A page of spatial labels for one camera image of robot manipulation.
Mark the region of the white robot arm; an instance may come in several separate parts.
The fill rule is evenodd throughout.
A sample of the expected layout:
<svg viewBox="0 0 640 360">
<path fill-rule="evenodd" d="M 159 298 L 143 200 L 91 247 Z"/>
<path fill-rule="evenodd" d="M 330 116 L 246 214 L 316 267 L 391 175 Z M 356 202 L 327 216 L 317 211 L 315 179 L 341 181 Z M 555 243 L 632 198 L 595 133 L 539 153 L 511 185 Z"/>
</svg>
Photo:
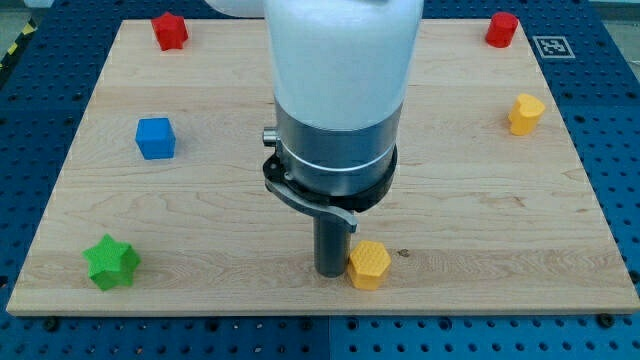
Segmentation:
<svg viewBox="0 0 640 360">
<path fill-rule="evenodd" d="M 346 196 L 377 183 L 396 143 L 422 0 L 206 0 L 268 26 L 278 148 L 304 187 Z"/>
</svg>

